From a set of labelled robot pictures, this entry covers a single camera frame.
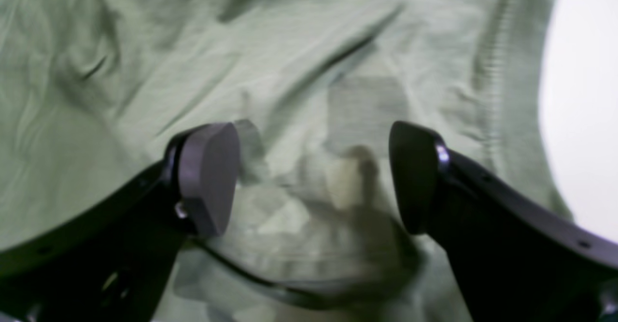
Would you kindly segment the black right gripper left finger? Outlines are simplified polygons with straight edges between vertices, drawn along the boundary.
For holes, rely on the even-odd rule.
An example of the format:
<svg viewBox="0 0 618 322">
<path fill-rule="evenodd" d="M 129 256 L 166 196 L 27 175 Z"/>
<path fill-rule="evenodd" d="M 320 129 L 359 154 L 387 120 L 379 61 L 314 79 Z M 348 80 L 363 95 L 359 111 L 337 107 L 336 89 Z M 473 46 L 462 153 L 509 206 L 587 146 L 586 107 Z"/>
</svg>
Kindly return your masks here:
<svg viewBox="0 0 618 322">
<path fill-rule="evenodd" d="M 233 123 L 183 131 L 101 203 L 2 250 L 1 320 L 152 320 L 184 243 L 225 233 L 240 160 Z"/>
</svg>

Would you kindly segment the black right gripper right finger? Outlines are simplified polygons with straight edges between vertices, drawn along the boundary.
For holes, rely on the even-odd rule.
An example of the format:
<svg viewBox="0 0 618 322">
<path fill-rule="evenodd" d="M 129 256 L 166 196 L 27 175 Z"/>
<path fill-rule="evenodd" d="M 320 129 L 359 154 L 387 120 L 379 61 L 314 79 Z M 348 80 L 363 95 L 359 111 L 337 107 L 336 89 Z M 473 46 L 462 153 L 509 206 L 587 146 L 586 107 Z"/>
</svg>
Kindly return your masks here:
<svg viewBox="0 0 618 322">
<path fill-rule="evenodd" d="M 475 322 L 615 322 L 616 243 L 530 201 L 434 130 L 394 122 L 400 219 L 446 252 Z"/>
</svg>

